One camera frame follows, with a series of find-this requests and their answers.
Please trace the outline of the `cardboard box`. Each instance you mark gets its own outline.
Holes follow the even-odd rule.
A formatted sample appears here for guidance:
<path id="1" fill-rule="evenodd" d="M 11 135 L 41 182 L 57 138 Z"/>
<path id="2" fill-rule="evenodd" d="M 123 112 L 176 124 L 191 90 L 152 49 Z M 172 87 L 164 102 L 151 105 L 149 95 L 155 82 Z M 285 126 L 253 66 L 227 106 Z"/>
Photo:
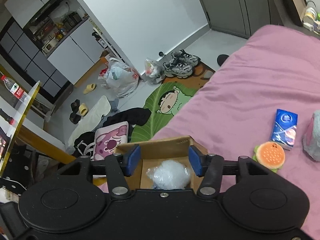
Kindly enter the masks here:
<path id="1" fill-rule="evenodd" d="M 150 140 L 138 142 L 137 144 L 140 146 L 140 161 L 133 175 L 125 178 L 130 189 L 151 189 L 152 180 L 147 177 L 147 170 L 160 165 L 165 160 L 172 159 L 189 168 L 191 178 L 188 187 L 197 191 L 202 178 L 197 177 L 192 170 L 189 163 L 188 150 L 189 146 L 194 145 L 201 153 L 208 154 L 205 147 L 191 137 Z"/>

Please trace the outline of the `white stuffing bag large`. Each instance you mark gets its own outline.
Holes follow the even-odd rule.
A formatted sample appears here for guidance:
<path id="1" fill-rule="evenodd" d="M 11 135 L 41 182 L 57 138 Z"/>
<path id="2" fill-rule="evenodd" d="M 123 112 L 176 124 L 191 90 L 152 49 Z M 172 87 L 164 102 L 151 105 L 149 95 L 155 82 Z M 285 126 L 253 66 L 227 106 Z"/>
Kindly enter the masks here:
<path id="1" fill-rule="evenodd" d="M 191 180 L 190 169 L 175 160 L 165 160 L 159 166 L 149 168 L 146 176 L 152 180 L 154 189 L 185 189 Z"/>

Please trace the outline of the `blue tissue pack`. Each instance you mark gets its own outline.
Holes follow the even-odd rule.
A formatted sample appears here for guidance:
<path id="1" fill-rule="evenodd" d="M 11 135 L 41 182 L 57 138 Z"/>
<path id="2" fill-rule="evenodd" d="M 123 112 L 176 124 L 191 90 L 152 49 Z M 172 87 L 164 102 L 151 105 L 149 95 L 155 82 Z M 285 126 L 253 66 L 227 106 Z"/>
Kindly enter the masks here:
<path id="1" fill-rule="evenodd" d="M 286 150 L 291 150 L 296 140 L 297 122 L 296 113 L 277 109 L 270 141 L 278 143 Z"/>

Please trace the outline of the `light blue fluffy towel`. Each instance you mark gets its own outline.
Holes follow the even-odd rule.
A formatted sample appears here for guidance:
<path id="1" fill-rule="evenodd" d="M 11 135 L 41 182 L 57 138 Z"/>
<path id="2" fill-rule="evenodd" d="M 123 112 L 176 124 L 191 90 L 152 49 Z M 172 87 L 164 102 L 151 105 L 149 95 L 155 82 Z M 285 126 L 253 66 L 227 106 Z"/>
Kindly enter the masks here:
<path id="1" fill-rule="evenodd" d="M 302 140 L 303 150 L 314 161 L 320 161 L 320 112 L 316 110 Z"/>

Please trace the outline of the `pink cartoon cushion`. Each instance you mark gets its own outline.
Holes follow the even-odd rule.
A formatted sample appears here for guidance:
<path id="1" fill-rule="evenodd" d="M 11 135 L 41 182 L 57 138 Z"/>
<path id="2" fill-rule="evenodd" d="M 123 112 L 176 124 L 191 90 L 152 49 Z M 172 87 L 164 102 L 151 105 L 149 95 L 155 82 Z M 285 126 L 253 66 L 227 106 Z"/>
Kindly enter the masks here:
<path id="1" fill-rule="evenodd" d="M 111 155 L 119 144 L 127 143 L 128 133 L 127 121 L 97 129 L 93 160 L 103 160 L 106 156 Z"/>

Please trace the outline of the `black clothes on floor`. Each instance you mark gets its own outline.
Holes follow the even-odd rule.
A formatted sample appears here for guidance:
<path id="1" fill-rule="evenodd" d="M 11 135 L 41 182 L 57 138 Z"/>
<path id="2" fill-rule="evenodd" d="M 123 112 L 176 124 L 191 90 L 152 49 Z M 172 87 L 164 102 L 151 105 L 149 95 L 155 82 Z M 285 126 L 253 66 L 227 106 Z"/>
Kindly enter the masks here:
<path id="1" fill-rule="evenodd" d="M 74 141 L 74 157 L 80 157 L 83 155 L 85 147 L 94 142 L 94 137 L 96 131 L 109 127 L 112 125 L 120 124 L 121 122 L 126 121 L 128 123 L 128 136 L 130 137 L 132 134 L 132 126 L 143 126 L 147 123 L 149 117 L 151 116 L 151 111 L 147 108 L 131 108 L 122 112 L 118 112 L 114 115 L 103 116 L 99 124 L 92 130 L 82 133 L 78 136 Z"/>

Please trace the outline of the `white towel on floor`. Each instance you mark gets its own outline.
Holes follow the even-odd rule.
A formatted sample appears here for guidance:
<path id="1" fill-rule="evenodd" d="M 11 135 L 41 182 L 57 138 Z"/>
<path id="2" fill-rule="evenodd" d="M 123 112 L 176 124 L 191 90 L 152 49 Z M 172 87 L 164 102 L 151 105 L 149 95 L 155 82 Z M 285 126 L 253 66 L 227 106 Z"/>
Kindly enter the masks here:
<path id="1" fill-rule="evenodd" d="M 75 140 L 85 132 L 90 132 L 96 128 L 103 116 L 107 116 L 111 110 L 111 105 L 106 96 L 102 96 L 91 110 L 81 119 L 75 130 L 68 139 L 67 147 L 74 145 Z"/>

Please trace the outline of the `green cartoon floor mat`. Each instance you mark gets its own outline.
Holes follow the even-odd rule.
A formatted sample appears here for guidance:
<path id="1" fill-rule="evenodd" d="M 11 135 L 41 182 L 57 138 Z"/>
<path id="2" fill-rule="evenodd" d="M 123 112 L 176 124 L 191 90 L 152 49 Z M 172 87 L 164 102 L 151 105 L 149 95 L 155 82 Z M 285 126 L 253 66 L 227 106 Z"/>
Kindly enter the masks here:
<path id="1" fill-rule="evenodd" d="M 144 108 L 151 115 L 143 126 L 136 125 L 131 134 L 131 142 L 150 140 L 178 113 L 195 95 L 197 89 L 188 88 L 179 82 L 166 82 L 160 85 L 146 99 Z"/>

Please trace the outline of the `yellow slipper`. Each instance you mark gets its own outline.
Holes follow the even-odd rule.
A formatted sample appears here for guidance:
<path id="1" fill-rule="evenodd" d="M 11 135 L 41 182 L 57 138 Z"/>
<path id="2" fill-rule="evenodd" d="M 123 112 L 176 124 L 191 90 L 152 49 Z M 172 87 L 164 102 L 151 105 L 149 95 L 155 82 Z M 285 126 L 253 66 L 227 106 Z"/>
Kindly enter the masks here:
<path id="1" fill-rule="evenodd" d="M 93 90 L 96 89 L 96 87 L 97 87 L 96 83 L 91 83 L 91 84 L 87 85 L 83 91 L 83 94 L 86 95 L 86 94 L 92 92 Z"/>
<path id="2" fill-rule="evenodd" d="M 85 103 L 82 103 L 80 106 L 79 106 L 79 113 L 81 116 L 85 116 L 87 113 L 88 113 L 88 107 Z"/>

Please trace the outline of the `burger plush toy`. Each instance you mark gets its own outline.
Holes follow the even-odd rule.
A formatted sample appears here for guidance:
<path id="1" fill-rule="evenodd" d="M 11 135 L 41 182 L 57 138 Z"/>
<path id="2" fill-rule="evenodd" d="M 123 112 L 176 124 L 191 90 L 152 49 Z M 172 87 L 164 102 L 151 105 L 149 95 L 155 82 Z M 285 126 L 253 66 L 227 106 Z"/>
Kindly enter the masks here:
<path id="1" fill-rule="evenodd" d="M 285 163 L 284 149 L 276 142 L 265 142 L 254 148 L 253 159 L 269 170 L 277 173 Z"/>

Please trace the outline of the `pink bed sheet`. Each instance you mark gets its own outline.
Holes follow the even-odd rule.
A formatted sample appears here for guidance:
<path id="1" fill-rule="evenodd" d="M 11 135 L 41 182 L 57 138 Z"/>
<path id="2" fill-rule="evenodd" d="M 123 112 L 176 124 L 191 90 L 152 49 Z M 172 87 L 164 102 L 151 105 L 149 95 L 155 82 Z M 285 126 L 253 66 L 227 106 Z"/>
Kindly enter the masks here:
<path id="1" fill-rule="evenodd" d="M 274 173 L 253 160 L 277 109 L 298 115 L 294 148 Z M 151 140 L 205 147 L 199 190 L 136 190 L 114 200 L 96 239 L 319 239 L 319 164 L 302 137 L 319 109 L 319 40 L 259 29 Z"/>

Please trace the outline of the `yellow slipper far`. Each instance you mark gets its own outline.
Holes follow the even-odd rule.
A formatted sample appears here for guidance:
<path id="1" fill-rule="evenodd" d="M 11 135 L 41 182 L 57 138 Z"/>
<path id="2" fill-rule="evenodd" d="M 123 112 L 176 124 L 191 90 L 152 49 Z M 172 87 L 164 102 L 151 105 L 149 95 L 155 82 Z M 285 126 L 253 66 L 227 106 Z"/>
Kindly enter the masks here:
<path id="1" fill-rule="evenodd" d="M 83 94 L 86 95 L 86 94 L 92 92 L 93 90 L 96 89 L 96 87 L 97 87 L 96 83 L 91 83 L 91 84 L 87 85 L 83 91 Z"/>

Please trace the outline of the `small clear trash bag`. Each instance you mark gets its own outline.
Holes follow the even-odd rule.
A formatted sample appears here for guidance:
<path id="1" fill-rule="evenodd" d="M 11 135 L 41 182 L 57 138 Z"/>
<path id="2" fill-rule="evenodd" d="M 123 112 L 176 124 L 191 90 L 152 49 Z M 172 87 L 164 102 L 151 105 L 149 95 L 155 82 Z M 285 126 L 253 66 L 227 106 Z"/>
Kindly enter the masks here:
<path id="1" fill-rule="evenodd" d="M 156 85 L 165 79 L 164 67 L 158 61 L 145 60 L 145 75 L 149 83 Z"/>

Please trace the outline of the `white round table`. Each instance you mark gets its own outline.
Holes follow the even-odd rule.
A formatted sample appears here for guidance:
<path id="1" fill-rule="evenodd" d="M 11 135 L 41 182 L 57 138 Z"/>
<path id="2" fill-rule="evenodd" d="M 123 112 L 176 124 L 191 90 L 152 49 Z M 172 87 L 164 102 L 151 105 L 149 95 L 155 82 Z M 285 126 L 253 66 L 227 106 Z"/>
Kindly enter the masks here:
<path id="1" fill-rule="evenodd" d="M 20 104 L 20 107 L 18 108 L 14 116 L 15 122 L 8 129 L 7 136 L 9 137 L 10 140 L 5 153 L 3 153 L 1 156 L 1 176 L 3 175 L 5 167 L 9 160 L 15 140 L 18 137 L 18 134 L 23 125 L 23 122 L 29 112 L 29 109 L 31 108 L 33 101 L 35 100 L 40 90 L 40 87 L 41 87 L 41 82 L 37 81 L 37 83 L 35 83 L 35 85 L 32 87 L 32 89 L 28 93 L 27 98 Z"/>

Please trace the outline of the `water bottle red label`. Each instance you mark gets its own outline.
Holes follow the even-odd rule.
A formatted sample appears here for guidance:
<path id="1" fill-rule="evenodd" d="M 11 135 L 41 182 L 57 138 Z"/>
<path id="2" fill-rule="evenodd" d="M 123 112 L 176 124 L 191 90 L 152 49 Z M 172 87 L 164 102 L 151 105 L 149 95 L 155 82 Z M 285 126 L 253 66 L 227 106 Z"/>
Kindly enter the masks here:
<path id="1" fill-rule="evenodd" d="M 28 94 L 24 91 L 24 89 L 16 83 L 13 79 L 2 75 L 1 80 L 3 81 L 7 90 L 20 102 L 25 102 L 28 98 Z"/>

